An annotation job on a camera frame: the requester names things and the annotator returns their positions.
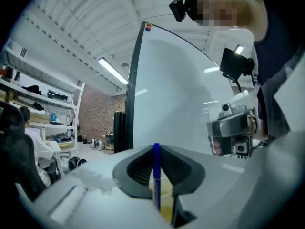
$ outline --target fluorescent light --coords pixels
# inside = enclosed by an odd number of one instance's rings
[[[218,70],[219,70],[219,67],[213,67],[213,68],[205,69],[203,71],[203,73],[209,73],[209,72],[218,71]]]
[[[113,74],[116,78],[118,78],[123,84],[128,84],[128,81],[126,81],[104,58],[98,60],[98,63],[111,74]]]
[[[241,45],[237,45],[236,49],[234,50],[235,53],[241,54],[241,52],[244,50],[244,47]]]
[[[219,102],[219,100],[218,101],[212,101],[212,102],[206,102],[206,103],[203,103],[203,104],[212,104],[212,103],[216,103],[216,102]]]
[[[136,96],[138,96],[138,95],[140,95],[140,94],[143,94],[143,93],[145,93],[145,92],[147,92],[147,89],[143,89],[143,90],[140,90],[140,91],[136,92],[136,93],[134,94],[134,96],[136,97]]]

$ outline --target dark shirt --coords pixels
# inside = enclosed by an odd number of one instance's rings
[[[264,0],[264,4],[268,14],[267,33],[261,41],[254,42],[261,84],[257,97],[259,117],[267,122],[272,140],[289,131],[274,94],[292,73],[304,49],[299,31],[293,29],[295,20],[281,13],[277,0]]]

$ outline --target white shirt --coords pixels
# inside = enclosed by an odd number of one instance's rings
[[[48,187],[51,184],[48,173],[38,166],[38,159],[45,158],[50,160],[53,156],[53,149],[48,147],[35,132],[25,129],[25,134],[27,134],[34,143],[34,155],[35,155],[35,165],[39,176],[41,177],[43,183]]]

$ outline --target blue pen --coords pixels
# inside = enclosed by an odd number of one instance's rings
[[[154,204],[160,211],[161,209],[161,148],[159,143],[153,145],[154,148],[154,167],[153,167],[153,181],[154,181]]]

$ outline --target white table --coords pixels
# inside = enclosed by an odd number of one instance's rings
[[[52,147],[54,154],[57,157],[57,168],[59,170],[59,173],[61,175],[62,178],[65,177],[65,174],[63,172],[63,169],[61,167],[61,156],[60,156],[60,152],[61,152],[61,148],[58,146],[56,141],[46,141],[46,144],[49,143],[50,146]]]

